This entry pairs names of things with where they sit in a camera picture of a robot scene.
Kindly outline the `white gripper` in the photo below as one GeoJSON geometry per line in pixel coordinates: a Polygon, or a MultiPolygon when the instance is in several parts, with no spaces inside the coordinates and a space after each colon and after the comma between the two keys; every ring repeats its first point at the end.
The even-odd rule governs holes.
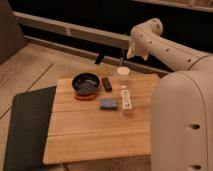
{"type": "Polygon", "coordinates": [[[139,47],[135,43],[131,45],[131,49],[127,51],[126,59],[133,58],[135,55],[142,56],[145,61],[148,60],[149,51],[144,47],[139,47]]]}

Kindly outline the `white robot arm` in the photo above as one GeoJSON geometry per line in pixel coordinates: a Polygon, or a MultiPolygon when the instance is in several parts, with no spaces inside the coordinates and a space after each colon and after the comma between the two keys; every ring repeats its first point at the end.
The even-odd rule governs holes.
{"type": "Polygon", "coordinates": [[[213,54],[162,32],[157,18],[134,26],[127,53],[153,55],[172,69],[151,98],[151,170],[213,171],[213,54]]]}

